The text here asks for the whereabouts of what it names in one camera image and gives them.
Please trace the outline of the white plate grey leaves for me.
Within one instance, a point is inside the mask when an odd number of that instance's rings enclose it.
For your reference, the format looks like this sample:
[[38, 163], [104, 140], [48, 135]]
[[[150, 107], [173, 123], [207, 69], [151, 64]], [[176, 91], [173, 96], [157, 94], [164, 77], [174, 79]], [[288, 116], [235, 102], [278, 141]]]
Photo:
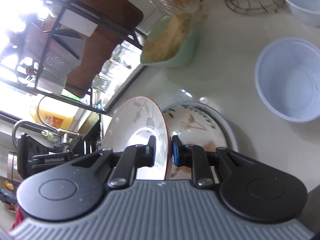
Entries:
[[113, 115], [102, 146], [121, 152], [127, 146], [146, 145], [152, 135], [156, 138], [154, 166], [139, 168], [137, 179], [165, 180], [171, 171], [170, 134], [161, 109], [150, 98], [136, 96], [124, 102]]

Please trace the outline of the upturned glass middle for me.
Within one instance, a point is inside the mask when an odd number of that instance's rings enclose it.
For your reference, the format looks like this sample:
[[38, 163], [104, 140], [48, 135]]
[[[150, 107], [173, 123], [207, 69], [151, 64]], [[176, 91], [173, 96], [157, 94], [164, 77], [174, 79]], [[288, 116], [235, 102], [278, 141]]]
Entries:
[[105, 61], [100, 73], [112, 78], [119, 77], [121, 74], [121, 65], [117, 61], [109, 59]]

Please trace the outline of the white plate pink flower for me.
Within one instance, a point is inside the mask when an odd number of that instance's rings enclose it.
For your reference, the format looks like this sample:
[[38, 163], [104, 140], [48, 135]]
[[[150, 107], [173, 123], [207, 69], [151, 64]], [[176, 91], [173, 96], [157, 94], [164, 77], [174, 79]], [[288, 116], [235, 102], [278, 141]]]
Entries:
[[226, 148], [229, 148], [234, 151], [238, 150], [238, 143], [237, 143], [236, 137], [235, 137], [229, 123], [226, 121], [226, 119], [219, 112], [217, 112], [215, 109], [209, 107], [208, 105], [205, 105], [200, 102], [186, 101], [186, 102], [178, 103], [178, 104], [171, 105], [171, 106], [167, 107], [166, 109], [163, 110], [163, 113], [164, 113], [164, 111], [166, 111], [167, 109], [169, 109], [171, 107], [180, 106], [180, 105], [194, 106], [194, 107], [204, 111], [205, 113], [207, 113], [210, 117], [212, 117], [218, 123], [218, 125], [221, 127], [223, 133], [225, 134], [226, 139], [227, 139], [227, 145], [228, 145]]

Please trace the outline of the black metal dish rack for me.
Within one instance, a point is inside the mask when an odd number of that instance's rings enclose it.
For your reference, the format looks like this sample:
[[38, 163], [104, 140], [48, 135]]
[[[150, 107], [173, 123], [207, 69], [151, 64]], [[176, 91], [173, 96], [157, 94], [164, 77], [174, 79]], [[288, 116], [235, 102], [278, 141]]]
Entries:
[[32, 93], [47, 95], [60, 101], [63, 100], [63, 89], [92, 95], [92, 87], [82, 89], [67, 83], [67, 76], [82, 63], [86, 45], [82, 37], [92, 36], [100, 25], [136, 48], [143, 48], [137, 38], [138, 35], [143, 35], [141, 31], [126, 29], [79, 0], [42, 1], [50, 10], [57, 9], [52, 28], [43, 31], [30, 22], [22, 31], [22, 38], [17, 46], [19, 59], [28, 56], [39, 64], [33, 70], [32, 81], [28, 86]]

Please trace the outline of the chrome kitchen faucet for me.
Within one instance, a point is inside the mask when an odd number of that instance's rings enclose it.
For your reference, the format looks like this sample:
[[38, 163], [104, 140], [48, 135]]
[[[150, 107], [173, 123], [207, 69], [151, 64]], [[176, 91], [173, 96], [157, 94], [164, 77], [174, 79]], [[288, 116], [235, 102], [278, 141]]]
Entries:
[[36, 122], [31, 122], [28, 120], [21, 119], [14, 124], [12, 134], [11, 134], [12, 143], [16, 149], [17, 149], [16, 132], [20, 127], [27, 128], [27, 129], [30, 129], [31, 131], [38, 132], [38, 133], [51, 132], [53, 133], [53, 135], [60, 136], [62, 141], [60, 143], [54, 144], [53, 148], [51, 148], [52, 152], [54, 153], [62, 152], [63, 149], [67, 150], [68, 147], [70, 146], [70, 139], [75, 140], [76, 144], [80, 140], [82, 140], [82, 135], [78, 132], [73, 132], [73, 131], [69, 131], [61, 128], [55, 128], [52, 126], [38, 124]]

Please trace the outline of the small plate green rim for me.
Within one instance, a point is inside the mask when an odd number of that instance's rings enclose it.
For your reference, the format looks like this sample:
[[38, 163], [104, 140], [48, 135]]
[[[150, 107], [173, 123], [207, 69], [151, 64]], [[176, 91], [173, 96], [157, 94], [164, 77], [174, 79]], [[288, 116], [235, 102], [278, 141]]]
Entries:
[[214, 152], [227, 147], [227, 139], [218, 123], [204, 111], [187, 105], [174, 106], [163, 113], [170, 136], [185, 144], [199, 145]]

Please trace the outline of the brown wooden cutting board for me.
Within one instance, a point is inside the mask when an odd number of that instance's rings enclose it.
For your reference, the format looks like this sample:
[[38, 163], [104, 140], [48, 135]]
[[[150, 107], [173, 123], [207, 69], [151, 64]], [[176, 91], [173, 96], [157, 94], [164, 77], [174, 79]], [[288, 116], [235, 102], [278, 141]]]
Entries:
[[[143, 20], [140, 9], [128, 0], [78, 0], [97, 12], [114, 20], [125, 29], [133, 31]], [[101, 71], [106, 60], [111, 57], [114, 48], [123, 42], [123, 38], [112, 33], [107, 27], [99, 24], [88, 37], [80, 35], [86, 41], [80, 66], [67, 75], [66, 83], [71, 85], [66, 90], [83, 98], [91, 87], [94, 77]]]

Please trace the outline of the upturned glass right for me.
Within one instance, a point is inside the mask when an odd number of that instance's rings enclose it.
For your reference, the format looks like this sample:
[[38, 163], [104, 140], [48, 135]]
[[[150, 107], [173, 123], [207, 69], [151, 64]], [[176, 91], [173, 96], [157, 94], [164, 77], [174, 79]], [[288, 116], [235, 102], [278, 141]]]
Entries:
[[124, 64], [129, 52], [130, 50], [128, 48], [122, 46], [121, 44], [118, 44], [112, 51], [111, 59], [118, 63]]

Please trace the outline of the orange detergent bottle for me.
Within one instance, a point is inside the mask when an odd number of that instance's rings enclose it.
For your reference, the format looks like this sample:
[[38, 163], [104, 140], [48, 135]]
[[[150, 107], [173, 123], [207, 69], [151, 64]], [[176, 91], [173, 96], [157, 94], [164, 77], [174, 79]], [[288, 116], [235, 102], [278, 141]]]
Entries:
[[39, 107], [42, 120], [55, 128], [69, 129], [78, 107], [68, 103], [45, 97]]

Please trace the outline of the light blue plastic bowl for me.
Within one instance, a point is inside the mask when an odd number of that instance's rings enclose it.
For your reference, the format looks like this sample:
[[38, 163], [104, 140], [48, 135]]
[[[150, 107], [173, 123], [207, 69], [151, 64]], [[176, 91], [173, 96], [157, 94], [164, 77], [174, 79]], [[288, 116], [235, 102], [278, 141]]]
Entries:
[[280, 118], [296, 123], [319, 118], [319, 48], [285, 37], [259, 54], [254, 72], [257, 93]]

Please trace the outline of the green basket with noodles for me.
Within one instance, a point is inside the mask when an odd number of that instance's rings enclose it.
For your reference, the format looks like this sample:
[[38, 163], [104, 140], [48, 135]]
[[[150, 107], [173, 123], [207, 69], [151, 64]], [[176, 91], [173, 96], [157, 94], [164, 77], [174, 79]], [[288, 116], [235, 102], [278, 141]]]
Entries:
[[140, 63], [165, 68], [183, 67], [193, 59], [199, 39], [199, 25], [187, 12], [155, 24], [147, 36]]

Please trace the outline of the upturned glass left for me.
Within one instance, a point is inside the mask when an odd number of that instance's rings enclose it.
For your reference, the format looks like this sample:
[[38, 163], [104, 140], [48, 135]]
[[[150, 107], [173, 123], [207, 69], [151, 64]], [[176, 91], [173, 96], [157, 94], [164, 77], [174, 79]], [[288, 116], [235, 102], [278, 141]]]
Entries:
[[96, 75], [92, 81], [92, 88], [102, 93], [106, 93], [112, 80], [108, 76]]

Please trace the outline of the textured knife holder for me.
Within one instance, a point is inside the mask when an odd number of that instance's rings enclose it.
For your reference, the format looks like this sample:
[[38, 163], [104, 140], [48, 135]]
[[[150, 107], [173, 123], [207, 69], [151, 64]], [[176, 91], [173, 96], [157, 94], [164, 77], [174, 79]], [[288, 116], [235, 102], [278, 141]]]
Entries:
[[[49, 33], [29, 25], [23, 44], [23, 56], [40, 62]], [[57, 30], [49, 42], [43, 68], [64, 79], [82, 61], [86, 41], [72, 30]]]

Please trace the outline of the upturned glass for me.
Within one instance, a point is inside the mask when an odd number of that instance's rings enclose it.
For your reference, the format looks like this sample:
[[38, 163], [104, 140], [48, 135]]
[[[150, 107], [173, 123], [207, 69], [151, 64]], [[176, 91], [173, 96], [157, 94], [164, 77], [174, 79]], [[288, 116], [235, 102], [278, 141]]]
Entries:
[[100, 73], [112, 78], [119, 77], [121, 74], [121, 65], [117, 61], [109, 59], [105, 61]]
[[102, 93], [106, 93], [112, 80], [108, 76], [96, 75], [92, 81], [92, 88]]
[[129, 52], [130, 50], [128, 48], [122, 46], [121, 44], [118, 44], [112, 51], [111, 59], [118, 63], [124, 64]]

